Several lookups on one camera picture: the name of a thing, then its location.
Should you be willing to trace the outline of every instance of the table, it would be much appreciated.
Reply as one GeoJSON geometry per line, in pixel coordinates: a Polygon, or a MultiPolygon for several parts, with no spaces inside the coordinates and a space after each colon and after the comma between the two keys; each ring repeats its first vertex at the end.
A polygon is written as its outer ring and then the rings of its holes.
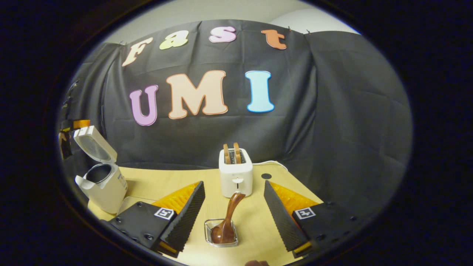
{"type": "MultiPolygon", "coordinates": [[[[176,260],[191,266],[244,266],[250,260],[266,260],[270,266],[292,263],[295,259],[288,252],[276,228],[271,212],[263,196],[263,173],[271,174],[271,182],[291,189],[317,203],[322,201],[299,182],[285,168],[274,163],[253,167],[253,193],[245,197],[236,207],[232,220],[238,234],[236,247],[217,248],[205,241],[204,222],[207,219],[224,218],[229,198],[220,192],[218,169],[209,170],[148,170],[120,167],[128,182],[124,203],[127,206],[142,200],[152,203],[184,186],[204,181],[205,200],[183,252],[176,260]]],[[[89,210],[99,219],[110,220],[115,215],[106,213],[93,202],[89,210]]]]}

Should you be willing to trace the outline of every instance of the blue letter i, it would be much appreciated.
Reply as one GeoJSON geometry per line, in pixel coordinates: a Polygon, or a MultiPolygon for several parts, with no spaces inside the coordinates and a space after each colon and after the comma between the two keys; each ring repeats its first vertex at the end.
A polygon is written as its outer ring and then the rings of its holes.
{"type": "Polygon", "coordinates": [[[251,103],[246,107],[248,111],[255,113],[269,112],[274,109],[274,104],[269,101],[268,79],[271,73],[268,71],[248,71],[245,77],[250,80],[251,103]]]}

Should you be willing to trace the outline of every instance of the kettle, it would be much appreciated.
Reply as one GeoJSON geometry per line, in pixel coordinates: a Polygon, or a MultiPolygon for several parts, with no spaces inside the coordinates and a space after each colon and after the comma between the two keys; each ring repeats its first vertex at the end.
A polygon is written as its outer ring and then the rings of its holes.
{"type": "Polygon", "coordinates": [[[100,162],[75,181],[84,194],[105,212],[115,214],[125,197],[128,184],[115,164],[117,152],[92,125],[78,129],[74,140],[92,159],[100,162]]]}

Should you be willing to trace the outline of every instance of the white wall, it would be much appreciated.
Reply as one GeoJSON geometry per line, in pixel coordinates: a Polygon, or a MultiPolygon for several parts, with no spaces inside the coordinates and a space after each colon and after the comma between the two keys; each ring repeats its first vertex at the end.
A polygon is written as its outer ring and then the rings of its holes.
{"type": "Polygon", "coordinates": [[[129,43],[171,26],[210,19],[259,21],[290,26],[301,33],[306,33],[306,28],[311,32],[322,28],[353,31],[346,25],[343,27],[336,18],[298,0],[174,0],[143,13],[104,41],[129,43]]]}

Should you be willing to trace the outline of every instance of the letter m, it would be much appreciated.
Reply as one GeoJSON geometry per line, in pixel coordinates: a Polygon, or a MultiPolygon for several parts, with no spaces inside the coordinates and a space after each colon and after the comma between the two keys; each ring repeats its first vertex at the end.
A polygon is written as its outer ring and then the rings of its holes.
{"type": "Polygon", "coordinates": [[[166,82],[171,85],[172,110],[169,118],[179,119],[187,116],[183,109],[183,102],[189,110],[198,114],[201,103],[205,97],[205,106],[202,112],[206,115],[219,115],[226,113],[228,107],[223,103],[222,80],[225,71],[211,70],[204,74],[197,88],[194,87],[186,74],[170,76],[166,82]]]}

